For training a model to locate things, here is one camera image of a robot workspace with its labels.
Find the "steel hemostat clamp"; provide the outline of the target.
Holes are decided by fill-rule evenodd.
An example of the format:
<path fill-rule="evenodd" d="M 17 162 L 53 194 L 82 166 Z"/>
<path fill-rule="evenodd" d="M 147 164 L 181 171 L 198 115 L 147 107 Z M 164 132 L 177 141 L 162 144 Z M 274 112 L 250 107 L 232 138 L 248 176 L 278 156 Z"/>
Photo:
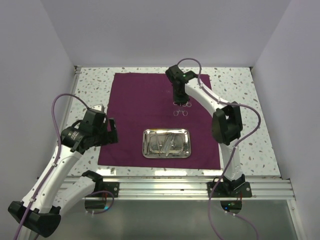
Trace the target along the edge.
<path fill-rule="evenodd" d="M 174 110 L 173 111 L 173 115 L 175 117 L 177 116 L 183 116 L 183 117 L 186 117 L 188 115 L 188 112 L 186 110 Z"/>

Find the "purple cloth wrap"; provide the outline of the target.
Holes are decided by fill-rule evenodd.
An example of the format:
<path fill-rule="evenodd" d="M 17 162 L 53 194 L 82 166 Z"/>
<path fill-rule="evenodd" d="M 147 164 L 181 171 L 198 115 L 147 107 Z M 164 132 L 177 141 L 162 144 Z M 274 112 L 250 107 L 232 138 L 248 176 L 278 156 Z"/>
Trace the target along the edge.
<path fill-rule="evenodd" d="M 107 116 L 115 120 L 118 142 L 102 146 L 98 164 L 116 167 L 150 167 L 219 170 L 218 143 L 212 137 L 212 117 L 193 98 L 191 107 L 173 104 L 173 88 L 165 74 L 116 73 Z M 176 110 L 187 116 L 174 116 Z M 147 129 L 186 129 L 191 155 L 187 158 L 153 159 L 143 156 Z"/>

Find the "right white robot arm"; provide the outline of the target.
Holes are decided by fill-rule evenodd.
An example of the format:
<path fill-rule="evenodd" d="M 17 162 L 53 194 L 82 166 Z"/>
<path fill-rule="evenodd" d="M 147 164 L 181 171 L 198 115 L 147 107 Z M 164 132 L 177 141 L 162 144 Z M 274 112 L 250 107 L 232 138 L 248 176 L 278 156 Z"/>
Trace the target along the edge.
<path fill-rule="evenodd" d="M 235 196 L 245 183 L 241 169 L 240 153 L 236 146 L 243 130 L 240 107 L 233 104 L 222 104 L 200 77 L 193 71 L 184 73 L 178 65 L 173 65 L 165 71 L 173 88 L 173 101 L 185 105 L 190 98 L 196 100 L 212 117 L 211 132 L 213 139 L 219 144 L 223 160 L 223 182 L 217 188 L 227 196 Z"/>

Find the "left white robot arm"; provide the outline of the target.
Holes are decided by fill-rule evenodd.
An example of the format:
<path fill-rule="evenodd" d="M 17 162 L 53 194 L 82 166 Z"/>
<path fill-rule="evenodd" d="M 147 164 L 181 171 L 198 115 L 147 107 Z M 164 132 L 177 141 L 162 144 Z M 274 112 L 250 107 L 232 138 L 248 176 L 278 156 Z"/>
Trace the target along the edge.
<path fill-rule="evenodd" d="M 19 223 L 16 240 L 26 240 L 28 232 L 47 238 L 58 228 L 62 216 L 84 197 L 116 198 L 114 188 L 104 184 L 103 177 L 88 169 L 63 192 L 61 185 L 83 154 L 92 147 L 117 143 L 115 120 L 108 118 L 103 105 L 88 108 L 83 119 L 61 132 L 58 146 L 45 170 L 20 201 L 12 201 L 8 212 Z"/>

